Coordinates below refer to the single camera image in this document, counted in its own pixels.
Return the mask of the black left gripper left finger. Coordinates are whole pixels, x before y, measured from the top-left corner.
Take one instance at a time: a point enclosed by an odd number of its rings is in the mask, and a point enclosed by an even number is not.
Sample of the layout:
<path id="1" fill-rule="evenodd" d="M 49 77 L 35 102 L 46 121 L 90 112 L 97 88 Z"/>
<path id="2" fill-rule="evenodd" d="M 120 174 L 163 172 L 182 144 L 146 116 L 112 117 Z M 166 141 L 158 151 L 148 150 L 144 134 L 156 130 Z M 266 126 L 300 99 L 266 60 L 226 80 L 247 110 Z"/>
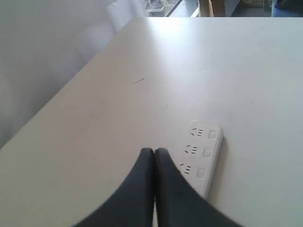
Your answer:
<path id="1" fill-rule="evenodd" d="M 77 227 L 151 227 L 154 211 L 154 152 L 143 148 L 118 189 Z"/>

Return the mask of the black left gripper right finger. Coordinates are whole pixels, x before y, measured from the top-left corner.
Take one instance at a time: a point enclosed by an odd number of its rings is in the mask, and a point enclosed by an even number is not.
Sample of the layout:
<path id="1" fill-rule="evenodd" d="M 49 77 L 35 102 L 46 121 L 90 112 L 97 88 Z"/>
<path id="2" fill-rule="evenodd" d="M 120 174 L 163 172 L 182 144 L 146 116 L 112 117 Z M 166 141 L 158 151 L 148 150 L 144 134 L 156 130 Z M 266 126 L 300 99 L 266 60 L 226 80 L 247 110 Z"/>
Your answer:
<path id="1" fill-rule="evenodd" d="M 155 150 L 154 177 L 160 227 L 238 227 L 185 180 L 165 148 Z"/>

